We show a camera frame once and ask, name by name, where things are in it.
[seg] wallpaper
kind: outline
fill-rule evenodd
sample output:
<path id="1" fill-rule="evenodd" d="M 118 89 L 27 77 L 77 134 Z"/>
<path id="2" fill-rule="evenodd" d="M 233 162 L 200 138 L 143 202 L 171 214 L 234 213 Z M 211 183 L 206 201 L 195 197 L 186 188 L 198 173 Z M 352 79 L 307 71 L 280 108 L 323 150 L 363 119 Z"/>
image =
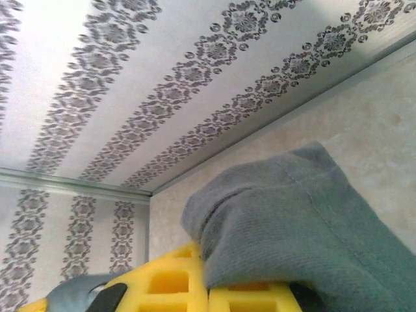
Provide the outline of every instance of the wallpaper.
<path id="1" fill-rule="evenodd" d="M 1 0 L 0 166 L 155 190 L 374 62 L 415 9 Z"/>
<path id="2" fill-rule="evenodd" d="M 15 312 L 80 274 L 145 261 L 147 205 L 1 185 L 0 311 Z"/>

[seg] ceiling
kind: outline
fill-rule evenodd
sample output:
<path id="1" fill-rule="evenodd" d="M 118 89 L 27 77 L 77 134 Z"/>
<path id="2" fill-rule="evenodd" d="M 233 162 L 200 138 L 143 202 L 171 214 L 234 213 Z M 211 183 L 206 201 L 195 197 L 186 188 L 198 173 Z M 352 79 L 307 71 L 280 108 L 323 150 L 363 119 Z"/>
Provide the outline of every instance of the ceiling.
<path id="1" fill-rule="evenodd" d="M 0 0 L 0 166 L 153 191 L 372 64 L 416 0 Z"/>

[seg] gray towel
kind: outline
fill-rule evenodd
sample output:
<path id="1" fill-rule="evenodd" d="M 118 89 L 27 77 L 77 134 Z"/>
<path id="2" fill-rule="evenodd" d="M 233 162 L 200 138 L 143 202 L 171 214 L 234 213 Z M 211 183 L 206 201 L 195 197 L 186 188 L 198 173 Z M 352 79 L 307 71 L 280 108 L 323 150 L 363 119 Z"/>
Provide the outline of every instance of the gray towel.
<path id="1" fill-rule="evenodd" d="M 416 257 L 317 142 L 224 171 L 181 223 L 208 289 L 307 281 L 329 311 L 416 311 Z"/>

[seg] gray floral pattern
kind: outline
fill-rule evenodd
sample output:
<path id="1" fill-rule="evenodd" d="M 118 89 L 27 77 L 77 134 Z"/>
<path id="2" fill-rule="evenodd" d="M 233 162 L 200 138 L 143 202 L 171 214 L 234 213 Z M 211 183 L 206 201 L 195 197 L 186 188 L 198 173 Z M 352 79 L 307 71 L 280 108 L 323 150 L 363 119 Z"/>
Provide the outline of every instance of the gray floral pattern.
<path id="1" fill-rule="evenodd" d="M 39 250 L 39 240 L 44 228 L 44 211 L 49 194 L 41 190 L 22 190 L 18 210 L 12 224 L 0 272 L 0 311 L 15 312 L 27 304 L 31 279 Z"/>
<path id="2" fill-rule="evenodd" d="M 160 125 L 182 109 L 200 88 L 207 86 L 215 75 L 237 59 L 237 54 L 249 48 L 248 43 L 258 40 L 267 32 L 268 21 L 277 23 L 280 12 L 293 9 L 301 0 L 245 1 L 231 3 L 222 12 L 222 25 L 214 23 L 210 36 L 201 36 L 194 51 L 185 53 L 184 62 L 178 62 L 172 73 L 165 76 L 166 83 L 159 84 L 148 96 L 149 101 L 140 104 L 134 117 L 129 118 L 105 147 L 87 166 L 79 179 L 102 181 L 119 164 L 151 136 Z M 52 171 L 57 164 L 48 166 Z M 37 171 L 39 166 L 28 167 Z"/>
<path id="3" fill-rule="evenodd" d="M 2 120 L 5 117 L 6 108 L 2 104 L 7 103 L 6 93 L 7 85 L 11 83 L 11 76 L 7 72 L 11 72 L 13 67 L 8 64 L 14 60 L 15 52 L 13 46 L 17 44 L 17 40 L 11 36 L 11 31 L 19 31 L 20 21 L 13 16 L 13 11 L 21 11 L 23 5 L 16 0 L 3 0 L 0 2 L 0 131 Z"/>
<path id="4" fill-rule="evenodd" d="M 121 273 L 133 269 L 133 218 L 135 216 L 135 205 L 128 201 L 117 201 L 114 211 L 113 238 L 111 242 L 111 266 L 110 272 Z"/>
<path id="5" fill-rule="evenodd" d="M 90 253 L 91 233 L 93 228 L 96 199 L 88 196 L 73 198 L 71 223 L 66 237 L 64 267 L 60 275 L 62 282 L 74 276 L 88 273 L 88 254 Z"/>
<path id="6" fill-rule="evenodd" d="M 55 172 L 114 77 L 120 74 L 122 62 L 129 59 L 127 52 L 137 48 L 139 33 L 147 33 L 144 23 L 156 20 L 161 12 L 156 0 L 92 0 L 92 4 L 97 14 L 87 16 L 87 32 L 79 36 L 82 46 L 74 49 L 73 62 L 68 63 L 68 71 L 58 85 L 28 171 Z"/>
<path id="7" fill-rule="evenodd" d="M 306 43 L 302 51 L 292 53 L 283 60 L 281 67 L 271 69 L 272 75 L 262 76 L 254 86 L 246 88 L 231 104 L 223 105 L 222 110 L 214 112 L 203 124 L 182 136 L 165 151 L 156 156 L 127 179 L 122 186 L 140 188 L 158 175 L 167 171 L 187 156 L 202 148 L 206 143 L 219 137 L 243 118 L 262 109 L 273 98 L 284 95 L 288 88 L 296 87 L 302 79 L 316 74 L 319 68 L 330 65 L 330 59 L 342 57 L 351 51 L 353 45 L 369 39 L 372 31 L 383 31 L 392 25 L 399 13 L 410 13 L 416 5 L 402 0 L 363 0 L 358 11 L 352 15 L 341 16 L 341 24 L 327 26 L 317 34 L 314 44 Z"/>

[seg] beige wall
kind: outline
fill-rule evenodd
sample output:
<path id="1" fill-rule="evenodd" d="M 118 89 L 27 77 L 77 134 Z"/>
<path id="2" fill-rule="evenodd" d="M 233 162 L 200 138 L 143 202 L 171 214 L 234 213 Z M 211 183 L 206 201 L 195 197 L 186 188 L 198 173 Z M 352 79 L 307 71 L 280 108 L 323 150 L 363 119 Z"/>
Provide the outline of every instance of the beige wall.
<path id="1" fill-rule="evenodd" d="M 179 225 L 184 204 L 216 174 L 311 140 L 328 149 L 378 216 L 416 252 L 416 55 L 412 55 L 154 196 L 150 259 L 189 240 Z"/>

